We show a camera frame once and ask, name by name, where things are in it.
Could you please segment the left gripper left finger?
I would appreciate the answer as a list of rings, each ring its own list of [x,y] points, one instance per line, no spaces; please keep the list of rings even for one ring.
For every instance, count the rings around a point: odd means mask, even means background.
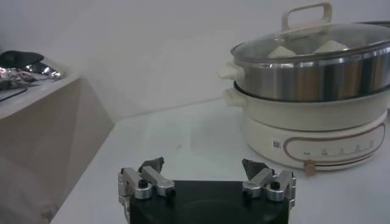
[[[124,167],[118,172],[118,201],[123,207],[127,222],[130,222],[132,196],[138,200],[149,200],[152,198],[153,190],[165,199],[175,196],[175,182],[161,175],[164,163],[165,160],[161,156],[144,161],[138,169]]]

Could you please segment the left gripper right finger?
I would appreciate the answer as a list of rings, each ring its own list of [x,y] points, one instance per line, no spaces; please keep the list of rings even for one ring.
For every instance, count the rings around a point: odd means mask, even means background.
[[[265,163],[243,159],[241,164],[246,172],[247,181],[242,183],[242,192],[246,198],[266,197],[273,202],[288,200],[289,209],[296,205],[296,175],[283,170],[279,174]]]

